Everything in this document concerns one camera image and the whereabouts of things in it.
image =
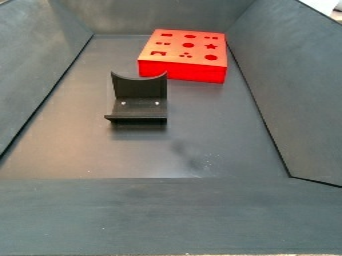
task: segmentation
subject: black bracket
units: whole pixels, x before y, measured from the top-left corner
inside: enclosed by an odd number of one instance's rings
[[[167,121],[167,73],[147,79],[130,79],[111,72],[115,91],[113,114],[117,121]]]

